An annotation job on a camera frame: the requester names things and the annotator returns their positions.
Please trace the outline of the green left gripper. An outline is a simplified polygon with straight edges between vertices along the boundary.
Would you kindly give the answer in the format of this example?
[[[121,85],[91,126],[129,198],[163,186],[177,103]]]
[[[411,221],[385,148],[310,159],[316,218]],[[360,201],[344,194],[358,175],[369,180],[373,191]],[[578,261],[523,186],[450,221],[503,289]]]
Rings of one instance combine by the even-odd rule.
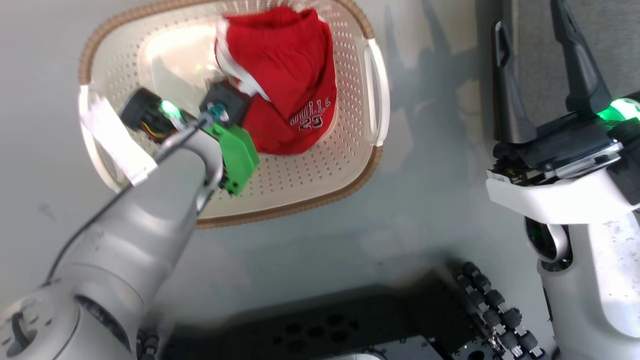
[[[221,148],[223,171],[219,183],[231,196],[240,196],[246,184],[258,168],[259,155],[250,134],[234,124],[224,126],[221,123],[204,128]]]

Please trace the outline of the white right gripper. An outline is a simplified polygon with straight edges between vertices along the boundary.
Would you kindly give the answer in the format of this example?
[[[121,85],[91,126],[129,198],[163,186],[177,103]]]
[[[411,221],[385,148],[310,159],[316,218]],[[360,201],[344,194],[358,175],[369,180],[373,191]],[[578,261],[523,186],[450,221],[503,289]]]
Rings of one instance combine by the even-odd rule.
[[[565,116],[538,129],[526,114],[505,23],[493,24],[496,162],[489,198],[542,224],[603,223],[639,209],[639,93],[613,100],[566,0],[551,0],[569,93]]]

